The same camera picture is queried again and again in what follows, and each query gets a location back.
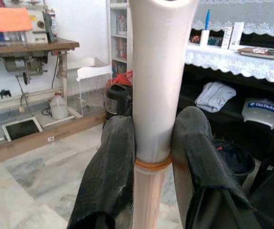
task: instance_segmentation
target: gray towel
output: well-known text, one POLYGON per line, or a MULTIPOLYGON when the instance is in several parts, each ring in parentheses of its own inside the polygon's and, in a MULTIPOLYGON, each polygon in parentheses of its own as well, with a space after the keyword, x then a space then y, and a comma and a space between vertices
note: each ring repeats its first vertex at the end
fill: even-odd
POLYGON ((195 100, 197 107, 215 113, 226 104, 226 102, 236 96, 236 90, 219 81, 207 83, 203 87, 203 92, 195 100))

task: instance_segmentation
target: bookshelf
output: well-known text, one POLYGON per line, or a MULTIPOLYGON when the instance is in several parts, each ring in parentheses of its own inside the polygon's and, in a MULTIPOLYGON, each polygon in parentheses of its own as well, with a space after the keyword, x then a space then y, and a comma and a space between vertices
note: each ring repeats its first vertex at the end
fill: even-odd
POLYGON ((109 59, 113 77, 132 69, 132 20, 127 0, 107 0, 109 59))

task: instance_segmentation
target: plastic jug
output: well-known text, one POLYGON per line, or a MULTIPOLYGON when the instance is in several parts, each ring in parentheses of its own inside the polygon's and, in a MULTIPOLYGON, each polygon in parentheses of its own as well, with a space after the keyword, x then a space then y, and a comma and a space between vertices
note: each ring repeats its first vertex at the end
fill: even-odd
POLYGON ((61 93, 56 92, 55 97, 50 102, 52 117, 54 119, 63 119, 69 116, 68 114, 68 105, 61 97, 61 93))

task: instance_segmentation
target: red plastic bag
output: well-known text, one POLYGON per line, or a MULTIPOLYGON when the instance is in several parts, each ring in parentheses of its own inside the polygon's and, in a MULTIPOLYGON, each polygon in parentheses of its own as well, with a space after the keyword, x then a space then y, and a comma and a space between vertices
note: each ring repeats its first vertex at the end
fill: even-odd
POLYGON ((133 77, 132 71, 129 71, 124 74, 118 74, 115 78, 113 78, 107 82, 105 91, 107 90, 107 88, 109 86, 116 84, 116 83, 132 87, 132 83, 131 83, 132 77, 133 77))

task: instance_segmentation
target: tile floor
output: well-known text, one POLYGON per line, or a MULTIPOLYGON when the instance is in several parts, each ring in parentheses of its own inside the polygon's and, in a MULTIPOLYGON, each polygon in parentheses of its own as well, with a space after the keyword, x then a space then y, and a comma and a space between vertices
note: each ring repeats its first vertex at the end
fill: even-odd
MULTIPOLYGON (((101 130, 99 125, 0 163, 0 229, 65 229, 101 130)), ((171 167, 158 229, 182 229, 171 167)))

